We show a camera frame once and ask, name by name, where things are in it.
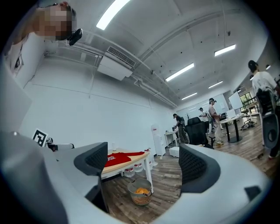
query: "whiteboard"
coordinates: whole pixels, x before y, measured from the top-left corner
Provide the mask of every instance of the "whiteboard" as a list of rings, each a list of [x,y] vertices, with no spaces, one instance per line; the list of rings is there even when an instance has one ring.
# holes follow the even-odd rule
[[[243,107],[242,101],[240,99],[240,96],[238,92],[235,92],[233,95],[231,95],[229,98],[229,101],[231,102],[232,108],[233,109],[239,109]]]

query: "black stand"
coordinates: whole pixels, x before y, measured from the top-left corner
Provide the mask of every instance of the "black stand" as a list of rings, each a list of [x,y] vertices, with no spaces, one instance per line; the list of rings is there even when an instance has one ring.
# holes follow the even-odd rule
[[[242,140],[242,136],[239,136],[239,133],[238,133],[238,127],[237,127],[236,120],[234,120],[233,123],[234,123],[234,127],[235,127],[236,137],[232,137],[232,138],[229,137],[228,123],[227,122],[225,123],[226,129],[227,129],[227,141],[229,143],[239,142]]]

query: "air conditioning unit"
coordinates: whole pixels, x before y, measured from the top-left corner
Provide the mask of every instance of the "air conditioning unit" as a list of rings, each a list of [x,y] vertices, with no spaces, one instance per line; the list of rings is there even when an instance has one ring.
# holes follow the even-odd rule
[[[117,80],[129,77],[133,72],[135,62],[113,47],[109,47],[103,56],[97,71]]]

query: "orange object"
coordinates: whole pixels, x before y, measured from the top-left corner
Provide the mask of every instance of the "orange object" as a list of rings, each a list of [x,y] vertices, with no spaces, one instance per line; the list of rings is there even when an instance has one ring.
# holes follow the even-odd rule
[[[150,191],[148,191],[147,189],[142,188],[142,187],[139,187],[139,188],[135,191],[136,194],[148,194],[149,192],[150,192]]]

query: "person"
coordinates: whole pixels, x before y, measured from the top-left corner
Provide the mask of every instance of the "person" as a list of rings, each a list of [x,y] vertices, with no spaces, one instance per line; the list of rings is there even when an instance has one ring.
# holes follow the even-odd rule
[[[215,108],[214,108],[215,101],[213,98],[209,99],[209,113],[210,116],[213,118],[213,126],[215,129],[215,142],[217,145],[223,145],[222,141],[222,132],[221,132],[221,126],[220,126],[220,118],[221,116],[217,114]]]
[[[255,62],[253,60],[250,60],[248,62],[248,67],[249,67],[250,71],[253,73],[252,87],[253,87],[255,96],[259,89],[265,90],[267,88],[270,88],[271,90],[276,92],[277,98],[279,98],[280,87],[277,85],[276,81],[272,78],[272,76],[266,71],[260,72],[259,65],[257,64],[257,62]],[[277,102],[277,103],[278,103],[278,105],[276,106],[275,113],[279,120],[280,119],[280,106],[279,106],[279,102]],[[263,119],[261,117],[261,114],[260,114],[260,118],[261,118],[260,119],[261,126],[263,129]],[[269,154],[269,159],[273,159],[280,155],[279,148],[280,148],[280,140],[278,141],[277,146],[274,147],[273,149],[271,149],[270,154]]]
[[[204,124],[205,124],[205,133],[207,133],[207,130],[208,130],[208,127],[209,127],[208,116],[207,116],[206,112],[203,111],[202,107],[199,110],[201,111],[200,117],[202,117],[202,121],[204,121]]]
[[[177,121],[177,124],[174,126],[174,128],[178,127],[181,143],[189,143],[189,140],[184,131],[184,125],[183,125],[183,121],[182,121],[181,117],[178,116],[177,114],[173,114],[173,118],[174,119],[176,118],[176,121]]]
[[[24,64],[21,50],[30,33],[53,40],[65,40],[72,35],[75,24],[76,12],[67,2],[36,8],[20,27],[8,52],[5,52],[5,60],[11,72],[16,74]]]

